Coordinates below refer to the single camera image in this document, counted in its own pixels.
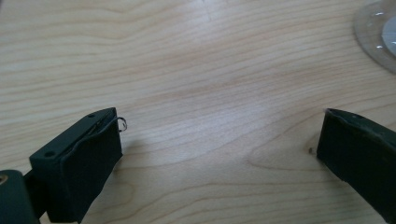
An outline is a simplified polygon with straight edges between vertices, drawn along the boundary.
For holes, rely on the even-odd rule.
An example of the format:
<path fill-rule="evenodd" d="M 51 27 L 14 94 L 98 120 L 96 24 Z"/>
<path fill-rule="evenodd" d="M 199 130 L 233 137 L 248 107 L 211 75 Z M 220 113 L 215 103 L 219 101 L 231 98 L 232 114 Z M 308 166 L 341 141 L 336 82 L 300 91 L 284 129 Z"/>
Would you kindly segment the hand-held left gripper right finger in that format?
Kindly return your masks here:
<path fill-rule="evenodd" d="M 396 132 L 360 115 L 328 108 L 317 158 L 388 224 L 396 224 Z"/>

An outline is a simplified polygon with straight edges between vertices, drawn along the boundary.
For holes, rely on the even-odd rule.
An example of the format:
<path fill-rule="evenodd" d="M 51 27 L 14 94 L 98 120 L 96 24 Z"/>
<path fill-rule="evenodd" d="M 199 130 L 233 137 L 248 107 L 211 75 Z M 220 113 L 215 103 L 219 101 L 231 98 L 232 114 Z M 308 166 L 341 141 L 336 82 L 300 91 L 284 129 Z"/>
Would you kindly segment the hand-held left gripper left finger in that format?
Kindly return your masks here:
<path fill-rule="evenodd" d="M 45 184 L 52 222 L 80 222 L 122 157 L 114 107 L 93 112 L 30 157 L 34 177 Z"/>

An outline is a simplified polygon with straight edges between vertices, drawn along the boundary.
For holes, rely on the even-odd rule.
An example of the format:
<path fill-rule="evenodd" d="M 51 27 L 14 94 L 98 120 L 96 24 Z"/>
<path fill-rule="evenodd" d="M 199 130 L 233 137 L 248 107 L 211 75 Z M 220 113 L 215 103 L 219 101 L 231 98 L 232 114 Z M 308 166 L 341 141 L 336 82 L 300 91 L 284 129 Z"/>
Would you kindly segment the clear glass dish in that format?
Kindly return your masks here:
<path fill-rule="evenodd" d="M 367 0 L 354 17 L 354 34 L 362 50 L 396 75 L 396 0 Z"/>

